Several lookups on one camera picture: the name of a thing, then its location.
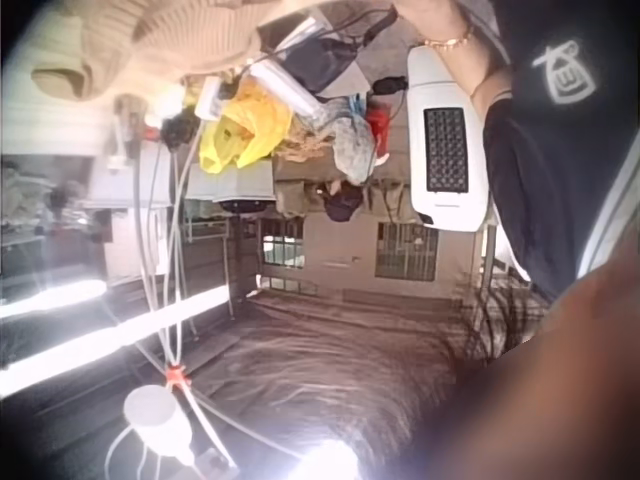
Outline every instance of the window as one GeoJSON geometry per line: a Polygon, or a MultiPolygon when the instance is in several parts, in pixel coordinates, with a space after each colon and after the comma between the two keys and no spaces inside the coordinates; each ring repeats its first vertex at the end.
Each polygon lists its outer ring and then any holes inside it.
{"type": "Polygon", "coordinates": [[[302,219],[262,220],[262,259],[267,265],[304,267],[302,219]]]}
{"type": "Polygon", "coordinates": [[[438,230],[415,224],[378,224],[376,277],[433,282],[438,230]]]}
{"type": "Polygon", "coordinates": [[[277,277],[260,277],[260,288],[299,293],[312,297],[318,295],[318,286],[315,283],[305,282],[304,280],[291,280],[287,278],[277,277]]]}

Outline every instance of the yellow plastic bag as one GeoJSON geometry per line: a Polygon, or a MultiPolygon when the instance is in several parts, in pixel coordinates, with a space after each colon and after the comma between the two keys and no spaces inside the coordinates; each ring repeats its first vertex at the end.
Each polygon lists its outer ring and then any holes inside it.
{"type": "Polygon", "coordinates": [[[254,79],[244,79],[221,120],[205,128],[200,167],[207,173],[220,173],[232,161],[242,168],[270,155],[287,135],[291,118],[288,106],[254,79]]]}

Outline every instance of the black cable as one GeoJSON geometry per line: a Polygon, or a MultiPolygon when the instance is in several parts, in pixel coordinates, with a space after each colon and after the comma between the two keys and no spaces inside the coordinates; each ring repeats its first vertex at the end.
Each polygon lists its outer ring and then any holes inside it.
{"type": "Polygon", "coordinates": [[[342,25],[339,25],[338,27],[333,28],[332,30],[321,30],[320,32],[311,35],[310,37],[305,38],[304,40],[302,40],[299,43],[294,43],[293,45],[289,45],[288,47],[285,48],[281,48],[280,50],[275,50],[271,53],[268,53],[266,55],[264,55],[263,57],[260,57],[258,60],[256,60],[255,62],[245,65],[242,70],[240,70],[240,73],[238,73],[238,75],[236,76],[236,78],[234,78],[234,84],[239,83],[240,80],[242,79],[242,77],[247,73],[247,71],[256,63],[262,62],[264,60],[267,60],[269,58],[273,58],[275,56],[281,55],[283,53],[286,53],[290,50],[293,50],[294,48],[300,47],[301,45],[304,45],[307,42],[310,42],[311,40],[317,40],[318,38],[322,38],[322,37],[326,37],[327,35],[332,35],[334,33],[338,33],[342,30],[345,30],[353,25],[355,25],[356,23],[358,23],[360,20],[362,20],[363,18],[372,15],[374,13],[389,13],[391,10],[395,9],[395,7],[391,7],[390,9],[386,9],[386,8],[372,8],[371,10],[367,10],[366,12],[363,12],[362,14],[358,15],[356,18],[354,18],[353,20],[349,20],[348,22],[343,23],[342,25]]]}
{"type": "Polygon", "coordinates": [[[389,118],[389,123],[391,123],[400,113],[400,111],[402,110],[402,107],[404,105],[405,100],[407,99],[407,91],[403,90],[402,91],[402,100],[400,100],[400,105],[398,105],[398,108],[396,109],[396,111],[393,113],[393,115],[391,115],[391,118],[389,118]]]}

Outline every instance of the wall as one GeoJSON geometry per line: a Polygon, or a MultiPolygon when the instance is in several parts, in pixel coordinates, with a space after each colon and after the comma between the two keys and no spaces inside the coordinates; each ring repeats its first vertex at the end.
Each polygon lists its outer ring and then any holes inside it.
{"type": "Polygon", "coordinates": [[[344,289],[416,297],[445,298],[454,294],[480,257],[480,243],[471,233],[440,232],[436,279],[414,282],[375,277],[378,220],[360,214],[348,223],[332,222],[313,213],[304,223],[305,267],[289,269],[264,265],[262,274],[311,281],[318,295],[340,297],[344,289]]]}

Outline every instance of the red object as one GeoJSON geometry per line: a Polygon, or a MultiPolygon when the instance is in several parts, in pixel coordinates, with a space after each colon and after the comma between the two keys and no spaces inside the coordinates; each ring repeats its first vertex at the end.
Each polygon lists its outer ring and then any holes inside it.
{"type": "Polygon", "coordinates": [[[384,103],[370,104],[367,108],[366,120],[371,127],[373,137],[378,145],[378,158],[387,154],[389,149],[389,123],[391,106],[384,103]]]}
{"type": "Polygon", "coordinates": [[[191,385],[191,380],[184,374],[184,365],[167,368],[167,386],[170,390],[173,387],[182,388],[184,384],[191,385]]]}

